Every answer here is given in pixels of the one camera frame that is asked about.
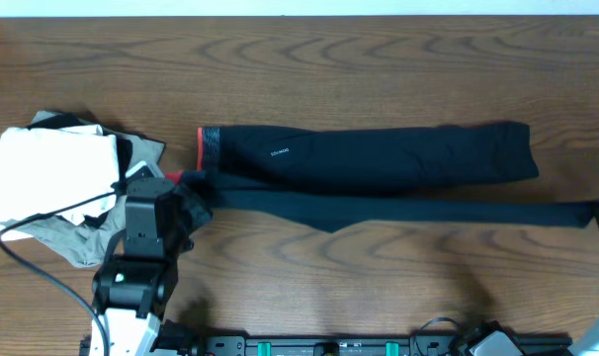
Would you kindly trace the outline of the dark teal athletic pants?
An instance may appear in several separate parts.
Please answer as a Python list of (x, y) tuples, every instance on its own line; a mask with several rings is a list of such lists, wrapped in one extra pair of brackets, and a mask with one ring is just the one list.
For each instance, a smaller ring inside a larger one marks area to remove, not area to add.
[(201, 127), (197, 144), (196, 167), (172, 180), (209, 207), (259, 211), (327, 232), (365, 221), (583, 227), (596, 208), (416, 198), (425, 188), (537, 177), (530, 129), (515, 122), (345, 132)]

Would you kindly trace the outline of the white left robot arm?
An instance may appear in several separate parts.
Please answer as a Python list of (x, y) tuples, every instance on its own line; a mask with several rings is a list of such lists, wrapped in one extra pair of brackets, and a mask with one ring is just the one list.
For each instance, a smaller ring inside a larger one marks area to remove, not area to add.
[(192, 233), (212, 220), (181, 171), (127, 182), (125, 226), (110, 239), (93, 278), (93, 323), (83, 355), (203, 355), (205, 341), (165, 320), (178, 283), (178, 259), (194, 248)]

